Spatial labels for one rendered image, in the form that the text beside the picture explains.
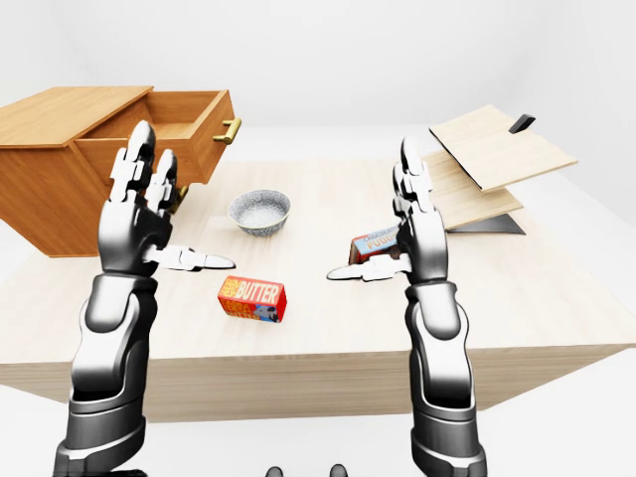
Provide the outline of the chocolate pudding box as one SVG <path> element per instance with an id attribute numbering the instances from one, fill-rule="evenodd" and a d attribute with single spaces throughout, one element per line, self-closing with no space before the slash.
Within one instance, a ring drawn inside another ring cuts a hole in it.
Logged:
<path id="1" fill-rule="evenodd" d="M 397 244 L 398 226 L 375 231 L 351 241 L 349 264 L 363 263 L 371 256 L 389 254 L 398 257 L 400 250 Z"/>

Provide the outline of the large pale wooden board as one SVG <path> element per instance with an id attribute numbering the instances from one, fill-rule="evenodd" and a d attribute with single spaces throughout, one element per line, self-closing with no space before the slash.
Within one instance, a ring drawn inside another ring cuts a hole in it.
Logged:
<path id="1" fill-rule="evenodd" d="M 430 131 L 484 192 L 573 165 L 577 160 L 515 119 L 486 105 L 430 127 Z"/>

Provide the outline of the small pale wooden board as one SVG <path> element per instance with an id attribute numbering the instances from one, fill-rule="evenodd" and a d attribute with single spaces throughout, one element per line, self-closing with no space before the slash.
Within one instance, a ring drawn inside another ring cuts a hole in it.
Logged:
<path id="1" fill-rule="evenodd" d="M 431 202 L 447 230 L 523 207 L 507 189 L 483 192 L 445 150 L 423 156 L 422 162 L 432 182 Z"/>

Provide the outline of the closed wooden drawer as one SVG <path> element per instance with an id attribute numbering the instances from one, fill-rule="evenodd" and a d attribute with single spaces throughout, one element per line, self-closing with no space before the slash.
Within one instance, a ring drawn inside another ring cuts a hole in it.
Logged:
<path id="1" fill-rule="evenodd" d="M 62 186 L 65 196 L 55 202 L 55 230 L 50 233 L 55 245 L 48 255 L 97 255 L 100 213 L 112 181 L 98 179 L 76 147 L 70 147 L 67 156 L 69 160 L 59 168 L 61 176 L 54 180 L 56 186 Z"/>

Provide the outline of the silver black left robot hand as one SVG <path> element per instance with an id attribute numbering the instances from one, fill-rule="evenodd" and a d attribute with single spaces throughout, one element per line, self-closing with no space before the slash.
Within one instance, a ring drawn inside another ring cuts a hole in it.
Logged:
<path id="1" fill-rule="evenodd" d="M 113 185 L 98 227 L 102 269 L 150 276 L 159 266 L 187 271 L 234 268 L 235 263 L 223 256 L 168 244 L 172 233 L 169 209 L 178 194 L 178 163 L 167 149 L 154 166 L 154 148 L 154 130 L 142 120 L 127 146 L 116 154 L 110 174 Z"/>

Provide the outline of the wooden cabinet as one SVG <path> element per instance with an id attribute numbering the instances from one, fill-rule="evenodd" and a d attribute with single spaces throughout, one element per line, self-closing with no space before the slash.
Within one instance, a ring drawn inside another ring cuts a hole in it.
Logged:
<path id="1" fill-rule="evenodd" d="M 148 86 L 58 86 L 0 108 L 0 219 L 48 255 L 54 180 L 77 138 L 150 92 Z"/>

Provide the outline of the patterned grey bowl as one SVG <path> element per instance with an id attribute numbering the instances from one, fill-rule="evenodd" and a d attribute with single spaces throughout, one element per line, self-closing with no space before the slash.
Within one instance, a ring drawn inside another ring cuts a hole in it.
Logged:
<path id="1" fill-rule="evenodd" d="M 236 197 L 229 215 L 246 233 L 268 237 L 280 230 L 289 215 L 290 200 L 278 191 L 255 190 Z"/>

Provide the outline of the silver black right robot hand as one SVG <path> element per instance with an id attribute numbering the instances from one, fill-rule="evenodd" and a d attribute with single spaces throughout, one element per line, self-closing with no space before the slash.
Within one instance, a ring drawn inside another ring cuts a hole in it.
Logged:
<path id="1" fill-rule="evenodd" d="M 412 284 L 447 278 L 445 227 L 441 214 L 430 201 L 432 181 L 428 167 L 421 160 L 416 141 L 409 136 L 402 140 L 400 161 L 394 165 L 393 183 L 393 208 L 400 218 L 397 230 L 399 257 L 373 255 L 361 264 L 331 270 L 328 279 L 375 281 L 392 278 L 398 272 L 404 272 Z"/>

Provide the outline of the red butter box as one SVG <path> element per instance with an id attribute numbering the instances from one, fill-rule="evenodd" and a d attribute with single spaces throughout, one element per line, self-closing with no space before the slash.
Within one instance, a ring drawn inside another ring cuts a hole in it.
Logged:
<path id="1" fill-rule="evenodd" d="M 280 323 L 287 305 L 282 283 L 228 276 L 218 299 L 230 316 Z"/>

